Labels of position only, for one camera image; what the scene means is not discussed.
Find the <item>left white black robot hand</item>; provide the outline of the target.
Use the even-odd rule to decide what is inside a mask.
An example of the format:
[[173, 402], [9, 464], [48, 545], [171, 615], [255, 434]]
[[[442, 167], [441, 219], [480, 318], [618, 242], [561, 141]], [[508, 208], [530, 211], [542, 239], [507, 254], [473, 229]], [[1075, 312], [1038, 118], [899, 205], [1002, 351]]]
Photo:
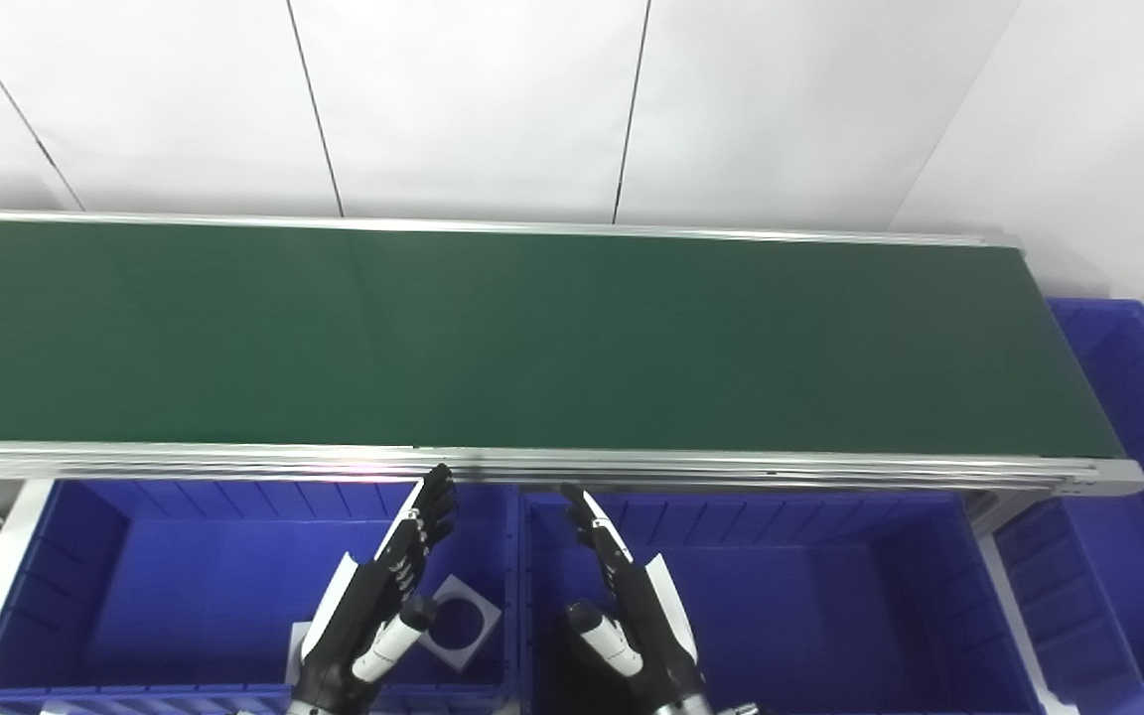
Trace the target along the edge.
[[370, 712], [386, 675], [439, 611], [416, 590], [455, 508], [453, 472], [437, 464], [413, 486], [370, 561], [345, 553], [301, 643], [291, 714]]

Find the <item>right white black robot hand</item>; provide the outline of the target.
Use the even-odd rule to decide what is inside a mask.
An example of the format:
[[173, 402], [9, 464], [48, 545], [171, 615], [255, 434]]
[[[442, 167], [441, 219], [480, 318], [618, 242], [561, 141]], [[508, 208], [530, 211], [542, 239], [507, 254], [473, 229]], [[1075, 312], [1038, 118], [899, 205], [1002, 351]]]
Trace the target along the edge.
[[591, 602], [566, 610], [572, 638], [630, 689], [641, 714], [712, 714], [696, 636], [662, 556], [639, 564], [598, 500], [561, 485], [578, 543], [598, 558], [615, 614]]

